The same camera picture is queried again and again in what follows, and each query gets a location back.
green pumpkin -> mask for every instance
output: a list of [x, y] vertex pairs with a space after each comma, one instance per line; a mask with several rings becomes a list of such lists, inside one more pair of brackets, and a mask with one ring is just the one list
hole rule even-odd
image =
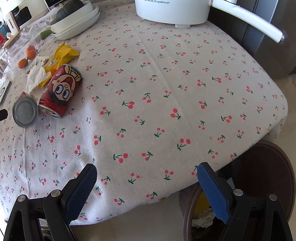
[[70, 14], [74, 13], [78, 9], [84, 6], [83, 2], [80, 0], [71, 0], [66, 5], [64, 5], [59, 11], [57, 11], [55, 19], [50, 23], [53, 25], [58, 21], [64, 19], [65, 17], [69, 16]]

white appliance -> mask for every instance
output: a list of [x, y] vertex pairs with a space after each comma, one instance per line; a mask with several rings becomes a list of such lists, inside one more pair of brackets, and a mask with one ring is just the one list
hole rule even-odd
[[236, 5], [236, 2], [237, 0], [135, 0], [137, 15], [150, 21], [175, 24], [176, 28], [189, 28], [190, 25], [207, 21], [212, 6], [240, 18], [275, 42], [283, 42], [285, 36], [278, 28]]
[[0, 9], [12, 34], [49, 11], [43, 0], [0, 0]]

silver screw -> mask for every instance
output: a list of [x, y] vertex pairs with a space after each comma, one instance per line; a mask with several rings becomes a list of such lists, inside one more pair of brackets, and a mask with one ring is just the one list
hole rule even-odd
[[272, 200], [272, 201], [276, 201], [276, 200], [277, 200], [277, 196], [274, 195], [274, 194], [270, 194], [270, 195], [269, 195], [269, 198], [270, 198], [270, 200]]
[[233, 190], [233, 193], [236, 195], [236, 196], [242, 196], [244, 194], [244, 192], [240, 189], [234, 189]]
[[17, 200], [18, 200], [19, 202], [23, 202], [23, 201], [25, 201], [25, 199], [26, 199], [25, 195], [21, 195], [21, 196], [18, 197]]
[[61, 194], [60, 190], [53, 190], [51, 193], [52, 197], [58, 197], [60, 194]]

floor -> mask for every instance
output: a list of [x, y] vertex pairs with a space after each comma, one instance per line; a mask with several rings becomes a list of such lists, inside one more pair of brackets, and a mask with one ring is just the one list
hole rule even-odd
[[[289, 106], [287, 121], [275, 143], [287, 154], [296, 171], [296, 87], [292, 82], [294, 79], [296, 76], [275, 81], [287, 98]], [[296, 238], [296, 209], [289, 224], [292, 235]], [[4, 233], [6, 224], [1, 218], [0, 228]], [[108, 221], [90, 226], [75, 226], [72, 230], [77, 241], [181, 241], [183, 218], [178, 193], [172, 194], [164, 201], [137, 207]]]

white tissue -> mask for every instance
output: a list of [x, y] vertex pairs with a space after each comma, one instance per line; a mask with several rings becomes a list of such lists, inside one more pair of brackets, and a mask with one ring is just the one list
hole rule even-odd
[[198, 219], [193, 219], [192, 220], [192, 227], [197, 227], [197, 228], [207, 228], [213, 224], [213, 220], [215, 217], [215, 213], [213, 209], [209, 208], [199, 214]]
[[50, 75], [51, 73], [46, 73], [45, 69], [42, 66], [35, 65], [28, 75], [28, 81], [25, 88], [25, 92], [30, 94], [35, 87], [37, 87], [42, 81], [47, 79]]

